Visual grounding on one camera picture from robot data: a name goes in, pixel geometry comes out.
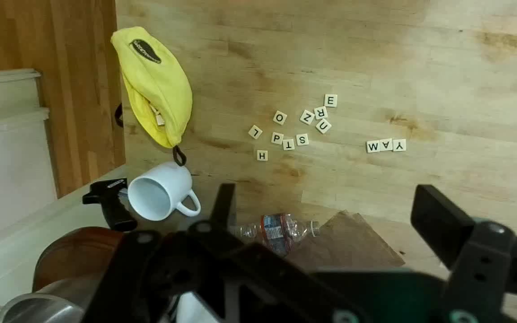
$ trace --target mug handle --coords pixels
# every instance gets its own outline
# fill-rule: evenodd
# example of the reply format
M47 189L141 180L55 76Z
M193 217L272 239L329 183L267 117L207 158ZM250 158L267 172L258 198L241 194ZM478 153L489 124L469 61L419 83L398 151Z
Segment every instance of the mug handle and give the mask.
M188 217L196 217L196 216L200 216L200 214L202 214L202 201L200 201L200 198L195 194L195 190L189 190L188 196L195 201L196 210L188 208L182 201L177 205L177 210L180 210L180 212L186 214Z

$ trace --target wooden wall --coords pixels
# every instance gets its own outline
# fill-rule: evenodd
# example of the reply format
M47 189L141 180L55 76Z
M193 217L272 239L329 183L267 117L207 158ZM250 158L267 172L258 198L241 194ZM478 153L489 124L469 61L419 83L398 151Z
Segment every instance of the wooden wall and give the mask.
M42 72L58 194L125 163L110 0L0 0L0 70Z
M184 151L207 210L220 183L238 181L256 217L349 210L408 223L416 185L433 183L517 230L517 0L119 0L118 11L119 27L144 25L191 77ZM340 95L328 135L299 122L324 93ZM272 122L277 110L286 126ZM170 160L128 122L135 174ZM313 144L286 153L272 131ZM410 147L367 155L374 138Z

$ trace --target scrabble tile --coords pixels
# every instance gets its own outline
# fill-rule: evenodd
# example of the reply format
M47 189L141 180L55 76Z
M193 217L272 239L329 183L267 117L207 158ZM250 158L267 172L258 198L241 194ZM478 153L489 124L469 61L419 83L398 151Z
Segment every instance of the scrabble tile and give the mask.
M396 138L396 140L392 140L392 149L394 151L407 151L407 138Z
M272 144L283 146L284 135L283 133L274 133Z
M369 140L367 142L367 153L369 155L376 155L376 153L381 153L381 140Z
M277 122L277 124L284 124L288 120L288 113L284 113L284 111L277 111L275 113L275 117L274 117L274 122Z
M315 119L317 120L329 119L329 110L326 106L315 108Z
M297 135L297 146L310 146L310 144L311 140L308 133Z
M313 113L311 110L306 110L306 111L302 113L302 117L301 117L301 120L306 122L306 124L313 124L315 113Z
M392 149L392 138L383 138L380 151L381 151L381 153L385 153L385 151L394 151L394 149Z
M328 119L324 119L324 120L320 120L320 122L317 124L317 129L319 129L320 133L329 133L331 128L333 128L333 124L331 124Z
M326 106L338 106L338 95L337 93L326 93Z
M252 129L249 131L250 137L254 137L256 140L263 135L263 129L259 126L252 126Z
M270 162L270 151L258 151L258 162Z
M295 138L284 140L283 149L284 151L295 151Z

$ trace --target white mug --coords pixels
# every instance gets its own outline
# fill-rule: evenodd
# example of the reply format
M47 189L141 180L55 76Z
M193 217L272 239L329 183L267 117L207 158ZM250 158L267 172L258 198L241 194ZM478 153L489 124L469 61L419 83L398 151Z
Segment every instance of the white mug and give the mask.
M162 163L130 183L128 198L139 216L150 221L164 221L173 210L196 217L202 214L200 198L193 190L188 167ZM191 198L196 210L188 208L184 199Z

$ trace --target wood grain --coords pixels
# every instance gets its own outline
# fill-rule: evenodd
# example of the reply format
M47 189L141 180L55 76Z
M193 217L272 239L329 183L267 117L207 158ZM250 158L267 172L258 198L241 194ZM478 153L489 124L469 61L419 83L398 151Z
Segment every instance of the wood grain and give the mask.
M60 196L125 163L116 20L109 0L0 0L0 70L42 72Z
M408 226L419 183L517 232L516 0L119 0L118 13L119 27L144 25L188 70L195 117L182 147L207 212L220 183L236 181L243 219L362 214L435 275L439 260ZM340 108L320 135L299 117L326 93ZM283 128L277 110L290 115ZM132 174L171 160L128 106L126 120ZM247 135L254 124L259 140ZM272 131L313 144L284 153ZM408 138L408 153L367 155L376 138Z

